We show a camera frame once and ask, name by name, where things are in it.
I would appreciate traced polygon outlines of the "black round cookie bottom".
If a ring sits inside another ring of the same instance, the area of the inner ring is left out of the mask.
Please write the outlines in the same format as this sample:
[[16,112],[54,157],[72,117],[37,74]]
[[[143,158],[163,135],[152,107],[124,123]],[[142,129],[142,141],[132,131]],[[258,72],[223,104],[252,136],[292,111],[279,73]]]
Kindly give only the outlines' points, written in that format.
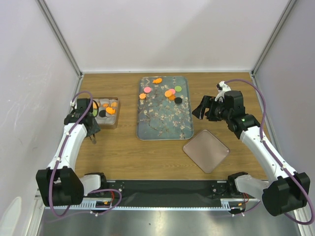
[[101,110],[99,111],[98,115],[103,118],[103,117],[106,117],[106,111],[105,110]]

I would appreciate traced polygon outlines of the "clear box with paper cups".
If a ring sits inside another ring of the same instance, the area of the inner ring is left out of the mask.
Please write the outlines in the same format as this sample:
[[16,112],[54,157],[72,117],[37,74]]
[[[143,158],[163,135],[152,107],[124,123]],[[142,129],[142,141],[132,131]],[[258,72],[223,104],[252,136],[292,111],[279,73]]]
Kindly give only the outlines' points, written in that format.
[[116,109],[116,113],[114,115],[110,115],[106,112],[106,117],[101,118],[99,115],[97,115],[97,117],[95,117],[98,125],[100,126],[101,129],[115,129],[118,126],[118,120],[119,120],[119,114],[120,114],[120,100],[118,99],[118,97],[95,97],[93,100],[95,100],[96,102],[98,102],[99,104],[99,111],[101,110],[105,110],[106,108],[104,108],[102,105],[103,104],[110,104],[113,102],[117,102],[118,106],[115,107],[114,109]]

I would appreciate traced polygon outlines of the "orange fish cookie bottom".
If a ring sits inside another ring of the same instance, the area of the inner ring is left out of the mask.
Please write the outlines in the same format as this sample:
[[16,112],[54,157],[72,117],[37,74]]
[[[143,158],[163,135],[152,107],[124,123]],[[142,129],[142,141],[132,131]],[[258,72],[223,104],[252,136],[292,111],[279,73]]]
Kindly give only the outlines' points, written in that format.
[[116,109],[114,109],[112,107],[107,107],[105,110],[110,115],[114,115],[116,113]]

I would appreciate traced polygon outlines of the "brown translucent box lid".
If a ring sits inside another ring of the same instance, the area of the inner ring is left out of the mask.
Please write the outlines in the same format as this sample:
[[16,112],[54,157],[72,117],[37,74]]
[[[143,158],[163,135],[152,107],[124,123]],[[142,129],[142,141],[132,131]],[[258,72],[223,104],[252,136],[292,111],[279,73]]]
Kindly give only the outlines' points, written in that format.
[[187,142],[183,151],[206,174],[211,173],[230,154],[230,149],[206,129]]

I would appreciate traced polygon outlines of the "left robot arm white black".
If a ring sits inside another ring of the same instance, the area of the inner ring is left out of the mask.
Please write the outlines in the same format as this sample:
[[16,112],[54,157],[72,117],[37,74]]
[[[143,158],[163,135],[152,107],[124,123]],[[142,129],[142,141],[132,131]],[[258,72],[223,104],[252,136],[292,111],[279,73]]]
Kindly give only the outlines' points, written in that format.
[[100,127],[93,116],[92,99],[80,98],[72,103],[73,110],[64,119],[63,136],[52,161],[47,168],[38,170],[35,176],[47,207],[79,205],[91,192],[98,197],[108,192],[103,173],[90,173],[82,178],[75,173],[75,163],[83,140],[86,137],[93,139]]

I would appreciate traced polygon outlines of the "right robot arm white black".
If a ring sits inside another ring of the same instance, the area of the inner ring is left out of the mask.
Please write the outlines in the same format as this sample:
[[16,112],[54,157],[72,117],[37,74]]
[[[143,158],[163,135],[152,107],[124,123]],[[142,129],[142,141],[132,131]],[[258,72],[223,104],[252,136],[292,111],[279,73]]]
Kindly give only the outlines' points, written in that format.
[[261,124],[255,116],[246,113],[240,91],[227,91],[219,99],[205,95],[192,114],[198,119],[224,120],[228,129],[253,153],[267,175],[267,182],[244,172],[229,176],[232,180],[226,186],[229,196],[237,198],[247,193],[261,200],[272,216],[308,205],[310,178],[306,173],[298,173],[288,165],[271,145],[260,131]]

